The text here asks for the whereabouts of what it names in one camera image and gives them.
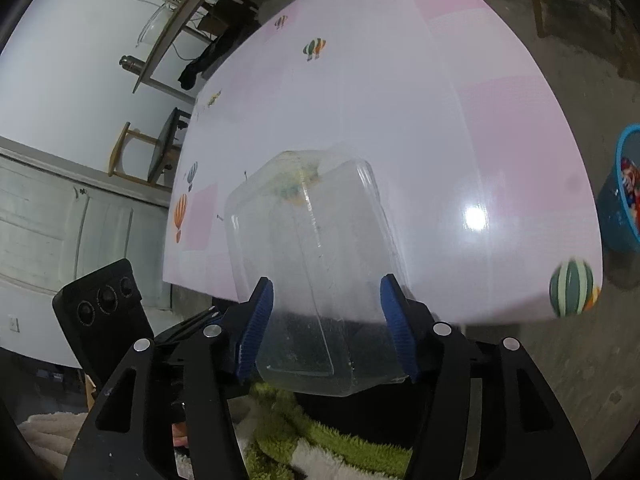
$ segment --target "electrical outlet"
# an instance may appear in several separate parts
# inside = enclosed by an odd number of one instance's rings
[[[9,330],[12,332],[20,332],[20,326],[18,325],[18,318],[15,316],[9,316]]]

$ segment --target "metal pivot bolt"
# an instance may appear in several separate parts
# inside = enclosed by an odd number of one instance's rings
[[[436,323],[433,325],[433,331],[438,335],[449,335],[451,327],[446,323]]]
[[[202,333],[206,337],[217,337],[222,334],[222,329],[220,328],[220,325],[207,325],[202,330]]]
[[[136,352],[144,352],[150,346],[151,341],[149,341],[149,339],[138,339],[135,343],[133,343],[133,349]]]
[[[504,338],[502,344],[507,350],[517,350],[520,348],[520,342],[514,337],[506,337]]]

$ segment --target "door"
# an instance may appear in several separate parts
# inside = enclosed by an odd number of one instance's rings
[[[0,278],[56,293],[120,258],[146,307],[170,307],[162,281],[167,211],[0,157]]]

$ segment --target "blue bucket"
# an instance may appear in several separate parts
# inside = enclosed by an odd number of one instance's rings
[[[640,124],[626,127],[620,135],[613,169],[596,200],[603,245],[619,253],[638,253],[640,234],[626,205],[622,187],[620,161],[624,156],[640,168]]]

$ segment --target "transparent plastic container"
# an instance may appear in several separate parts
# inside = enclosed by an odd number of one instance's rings
[[[404,374],[380,307],[402,272],[372,169],[334,152],[283,152],[228,197],[239,301],[261,276],[274,306],[257,366],[273,386],[346,396]]]

